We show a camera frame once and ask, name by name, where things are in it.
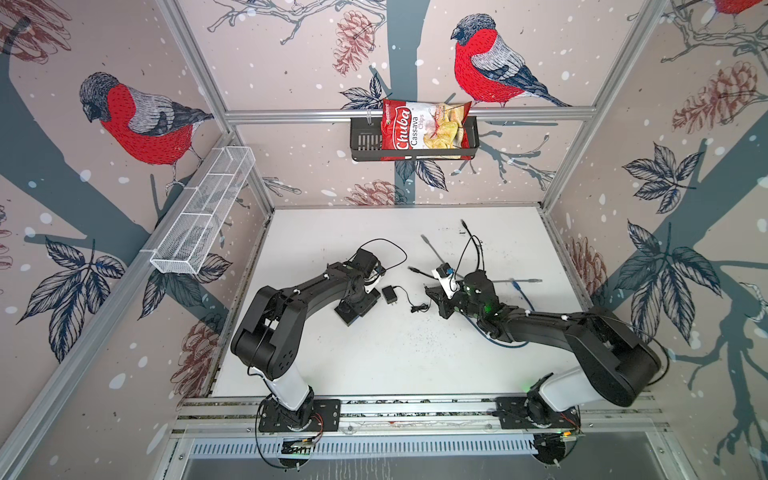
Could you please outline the black wall basket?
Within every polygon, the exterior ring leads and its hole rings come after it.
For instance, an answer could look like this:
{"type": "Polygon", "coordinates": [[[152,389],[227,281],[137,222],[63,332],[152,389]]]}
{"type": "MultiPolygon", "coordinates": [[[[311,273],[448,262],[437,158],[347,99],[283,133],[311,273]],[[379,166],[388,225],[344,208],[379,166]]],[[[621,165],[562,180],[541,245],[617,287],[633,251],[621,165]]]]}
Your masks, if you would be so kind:
{"type": "Polygon", "coordinates": [[[350,150],[357,162],[397,160],[472,160],[480,147],[477,120],[470,116],[465,123],[466,148],[385,150],[381,133],[381,116],[352,118],[350,123],[350,150]]]}

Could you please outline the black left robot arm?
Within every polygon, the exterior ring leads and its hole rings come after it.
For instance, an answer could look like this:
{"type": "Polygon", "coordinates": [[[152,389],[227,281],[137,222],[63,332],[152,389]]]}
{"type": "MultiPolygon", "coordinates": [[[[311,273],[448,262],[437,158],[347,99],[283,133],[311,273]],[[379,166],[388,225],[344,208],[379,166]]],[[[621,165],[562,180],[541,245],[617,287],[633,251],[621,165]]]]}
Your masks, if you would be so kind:
{"type": "Polygon", "coordinates": [[[351,259],[327,266],[318,276],[297,286],[260,288],[230,343],[230,351],[261,376],[281,412],[304,425],[312,414],[314,391],[294,362],[306,320],[336,303],[346,325],[365,316],[377,303],[375,288],[383,272],[378,258],[360,248],[351,259]]]}

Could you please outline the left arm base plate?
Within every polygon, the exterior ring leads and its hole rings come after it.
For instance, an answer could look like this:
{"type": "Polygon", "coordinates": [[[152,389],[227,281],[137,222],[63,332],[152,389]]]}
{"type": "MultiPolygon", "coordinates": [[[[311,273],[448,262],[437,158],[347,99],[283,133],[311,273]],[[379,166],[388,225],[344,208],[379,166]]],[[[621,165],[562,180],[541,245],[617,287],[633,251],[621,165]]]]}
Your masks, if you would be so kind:
{"type": "Polygon", "coordinates": [[[259,407],[257,430],[259,433],[336,432],[340,407],[337,399],[314,399],[292,411],[275,398],[268,398],[259,407]]]}

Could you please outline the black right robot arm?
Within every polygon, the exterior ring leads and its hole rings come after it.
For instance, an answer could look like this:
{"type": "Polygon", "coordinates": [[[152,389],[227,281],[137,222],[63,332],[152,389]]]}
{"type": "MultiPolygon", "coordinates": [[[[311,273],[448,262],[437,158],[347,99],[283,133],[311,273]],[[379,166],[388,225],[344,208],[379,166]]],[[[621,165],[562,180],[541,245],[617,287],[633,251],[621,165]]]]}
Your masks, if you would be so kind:
{"type": "Polygon", "coordinates": [[[549,373],[527,391],[526,416],[537,426],[549,426],[556,415],[593,401],[629,407],[661,369],[648,343],[607,311],[593,307],[560,314],[508,305],[483,270],[460,280],[434,275],[439,284],[425,293],[441,317],[459,313],[497,345],[539,344],[574,355],[576,367],[549,373]]]}

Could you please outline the red cassava chips bag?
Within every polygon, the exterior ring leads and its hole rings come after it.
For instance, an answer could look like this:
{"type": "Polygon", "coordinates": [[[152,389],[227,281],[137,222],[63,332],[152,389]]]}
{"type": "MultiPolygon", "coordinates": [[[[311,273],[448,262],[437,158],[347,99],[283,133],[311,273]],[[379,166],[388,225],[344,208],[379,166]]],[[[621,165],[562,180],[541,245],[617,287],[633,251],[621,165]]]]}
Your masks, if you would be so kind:
{"type": "Polygon", "coordinates": [[[463,104],[382,102],[382,148],[393,151],[468,149],[465,123],[471,102],[463,104]]]}

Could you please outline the aluminium mounting rail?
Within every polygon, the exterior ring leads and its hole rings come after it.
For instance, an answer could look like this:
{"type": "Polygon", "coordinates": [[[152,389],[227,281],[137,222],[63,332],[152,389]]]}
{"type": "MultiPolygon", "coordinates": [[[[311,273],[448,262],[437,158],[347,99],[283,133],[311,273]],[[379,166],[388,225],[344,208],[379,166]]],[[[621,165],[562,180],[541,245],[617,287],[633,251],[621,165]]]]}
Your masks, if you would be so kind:
{"type": "MultiPolygon", "coordinates": [[[[503,418],[493,394],[341,396],[336,435],[431,435],[503,433],[507,422],[525,433],[522,418],[503,418]]],[[[253,433],[259,397],[193,398],[182,403],[169,428],[182,437],[246,437],[253,433]]],[[[601,400],[576,409],[581,431],[652,431],[662,412],[653,395],[644,393],[630,407],[601,400]]]]}

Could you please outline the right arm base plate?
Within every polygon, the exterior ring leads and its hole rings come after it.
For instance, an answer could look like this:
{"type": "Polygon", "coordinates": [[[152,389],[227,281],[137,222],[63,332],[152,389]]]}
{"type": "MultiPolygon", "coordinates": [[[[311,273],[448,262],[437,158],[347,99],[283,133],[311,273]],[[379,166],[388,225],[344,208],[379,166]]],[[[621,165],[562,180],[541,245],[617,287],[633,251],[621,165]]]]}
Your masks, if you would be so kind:
{"type": "Polygon", "coordinates": [[[522,396],[497,397],[494,416],[503,429],[579,429],[581,419],[575,408],[557,412],[543,400],[522,396]]]}

